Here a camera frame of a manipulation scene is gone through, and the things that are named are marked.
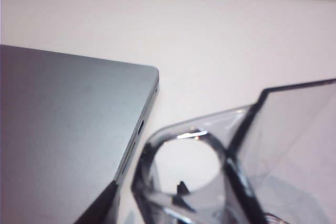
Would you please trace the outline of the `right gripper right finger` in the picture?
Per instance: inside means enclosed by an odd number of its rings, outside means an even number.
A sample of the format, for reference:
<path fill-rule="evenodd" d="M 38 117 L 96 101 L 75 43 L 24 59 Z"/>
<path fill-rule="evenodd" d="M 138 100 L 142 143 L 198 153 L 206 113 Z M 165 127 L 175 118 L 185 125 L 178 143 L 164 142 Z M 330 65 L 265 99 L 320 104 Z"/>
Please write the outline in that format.
<path fill-rule="evenodd" d="M 182 209 L 196 212 L 184 199 L 183 196 L 189 195 L 190 191 L 188 190 L 186 184 L 183 181 L 176 186 L 176 194 L 172 196 L 172 204 L 178 206 Z"/>

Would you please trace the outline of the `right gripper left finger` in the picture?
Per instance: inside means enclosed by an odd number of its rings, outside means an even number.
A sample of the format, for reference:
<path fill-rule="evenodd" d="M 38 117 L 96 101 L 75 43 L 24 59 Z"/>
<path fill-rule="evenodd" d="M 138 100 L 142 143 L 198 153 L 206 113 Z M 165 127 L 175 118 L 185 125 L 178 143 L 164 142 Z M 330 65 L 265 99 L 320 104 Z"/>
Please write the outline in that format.
<path fill-rule="evenodd" d="M 107 216 L 107 213 L 112 206 L 117 189 L 118 185 L 116 181 L 112 181 L 75 221 L 75 224 L 103 223 L 104 218 Z"/>

